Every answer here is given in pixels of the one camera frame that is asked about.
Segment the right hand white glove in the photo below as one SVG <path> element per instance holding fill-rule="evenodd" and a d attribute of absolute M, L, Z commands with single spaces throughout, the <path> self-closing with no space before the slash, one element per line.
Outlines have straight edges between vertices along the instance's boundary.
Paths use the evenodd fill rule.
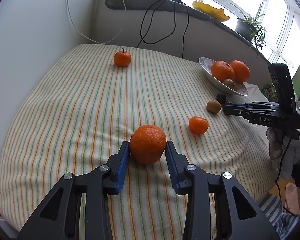
<path fill-rule="evenodd" d="M 293 166 L 300 164 L 300 129 L 298 140 L 285 136 L 279 142 L 279 136 L 274 128 L 268 128 L 266 136 L 269 141 L 269 156 L 273 168 L 280 170 L 280 177 L 289 180 L 292 176 Z"/>

